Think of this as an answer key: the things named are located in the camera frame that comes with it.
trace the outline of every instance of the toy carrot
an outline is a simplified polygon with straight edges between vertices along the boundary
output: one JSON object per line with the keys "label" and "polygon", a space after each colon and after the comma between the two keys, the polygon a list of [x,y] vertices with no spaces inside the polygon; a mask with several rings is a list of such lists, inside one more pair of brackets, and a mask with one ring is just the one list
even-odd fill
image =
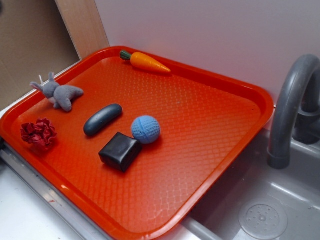
{"label": "toy carrot", "polygon": [[122,50],[120,52],[120,58],[122,58],[123,60],[130,60],[132,66],[146,71],[158,73],[171,72],[169,68],[167,68],[160,62],[141,52],[135,52],[133,54],[130,54],[129,52]]}

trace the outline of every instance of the red crumpled fabric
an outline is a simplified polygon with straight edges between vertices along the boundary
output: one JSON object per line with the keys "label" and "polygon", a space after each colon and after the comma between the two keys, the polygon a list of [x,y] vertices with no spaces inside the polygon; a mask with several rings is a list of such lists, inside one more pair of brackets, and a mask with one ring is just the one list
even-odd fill
{"label": "red crumpled fabric", "polygon": [[34,144],[42,151],[47,151],[57,136],[56,129],[51,121],[46,118],[39,118],[34,123],[21,125],[21,138],[28,144]]}

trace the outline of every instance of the knitted blue ball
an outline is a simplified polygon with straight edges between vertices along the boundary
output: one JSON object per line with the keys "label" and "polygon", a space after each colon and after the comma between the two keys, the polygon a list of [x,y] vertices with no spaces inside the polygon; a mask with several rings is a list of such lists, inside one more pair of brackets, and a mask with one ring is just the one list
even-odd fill
{"label": "knitted blue ball", "polygon": [[140,116],[131,126],[133,137],[142,144],[151,144],[160,136],[160,125],[152,116]]}

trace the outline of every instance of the toy food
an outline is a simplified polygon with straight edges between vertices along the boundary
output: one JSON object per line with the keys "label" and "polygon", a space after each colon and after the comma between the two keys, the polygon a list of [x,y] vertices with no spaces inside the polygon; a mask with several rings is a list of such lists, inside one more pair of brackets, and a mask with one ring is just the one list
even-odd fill
{"label": "toy food", "polygon": [[141,52],[135,52],[133,54],[130,54],[129,52],[122,50],[120,52],[120,58],[127,61],[130,60],[132,66],[138,69],[163,74],[171,72],[171,70],[167,68],[165,65],[161,64],[157,60]]}
{"label": "toy food", "polygon": [[95,113],[85,123],[83,130],[87,136],[93,136],[103,127],[110,123],[113,119],[120,116],[123,109],[119,104],[111,104]]}
{"label": "toy food", "polygon": [[62,108],[64,111],[70,112],[72,109],[71,100],[82,96],[84,91],[75,86],[60,86],[60,84],[55,81],[54,76],[54,73],[50,72],[49,82],[46,84],[42,82],[41,76],[39,76],[41,85],[32,81],[30,86],[42,92],[50,103],[54,104],[53,107],[55,109]]}
{"label": "toy food", "polygon": [[131,132],[142,144],[151,144],[160,136],[160,125],[152,116],[140,116],[133,121]]}

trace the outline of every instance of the plastic tray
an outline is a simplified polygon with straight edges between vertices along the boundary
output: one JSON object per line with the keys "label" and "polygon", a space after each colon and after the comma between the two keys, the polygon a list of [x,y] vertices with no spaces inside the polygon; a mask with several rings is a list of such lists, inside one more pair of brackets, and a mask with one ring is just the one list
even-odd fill
{"label": "plastic tray", "polygon": [[[171,69],[161,75],[103,49],[56,78],[84,95],[72,111],[54,109],[37,91],[0,120],[0,136],[106,233],[120,240],[157,238],[177,225],[261,130],[273,112],[263,89],[154,55]],[[123,114],[93,137],[86,121],[117,103]],[[150,115],[160,138],[144,145],[126,173],[103,164],[99,151],[134,119]],[[54,146],[41,152],[22,141],[24,123],[52,121]]]}

